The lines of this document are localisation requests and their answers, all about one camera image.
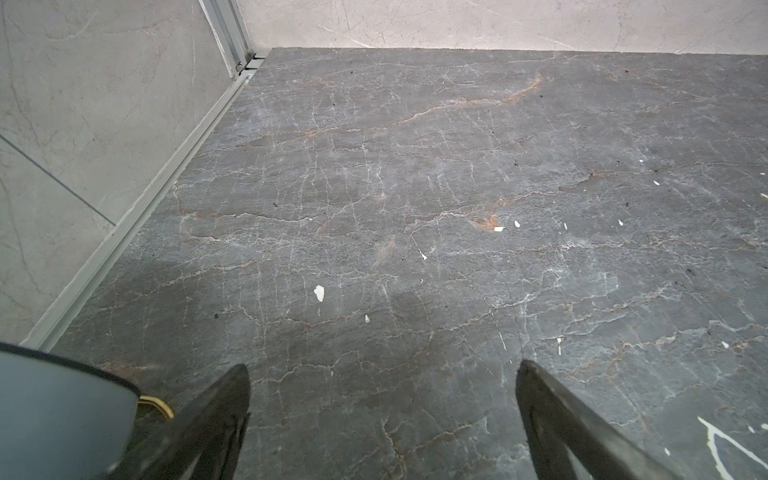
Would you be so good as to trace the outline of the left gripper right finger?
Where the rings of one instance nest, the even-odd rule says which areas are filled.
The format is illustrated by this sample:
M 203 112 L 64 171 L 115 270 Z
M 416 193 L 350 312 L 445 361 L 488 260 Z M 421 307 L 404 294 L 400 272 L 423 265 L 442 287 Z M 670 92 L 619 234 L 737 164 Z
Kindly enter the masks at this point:
M 594 479 L 676 479 L 532 360 L 520 362 L 516 399 L 536 475 L 576 479 L 576 457 Z

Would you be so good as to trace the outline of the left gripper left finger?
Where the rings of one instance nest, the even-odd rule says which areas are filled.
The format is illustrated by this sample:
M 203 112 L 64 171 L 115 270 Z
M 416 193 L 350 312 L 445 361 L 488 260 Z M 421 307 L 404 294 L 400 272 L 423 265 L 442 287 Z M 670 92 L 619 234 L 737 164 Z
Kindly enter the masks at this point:
M 237 364 L 99 479 L 231 479 L 250 414 L 247 367 Z

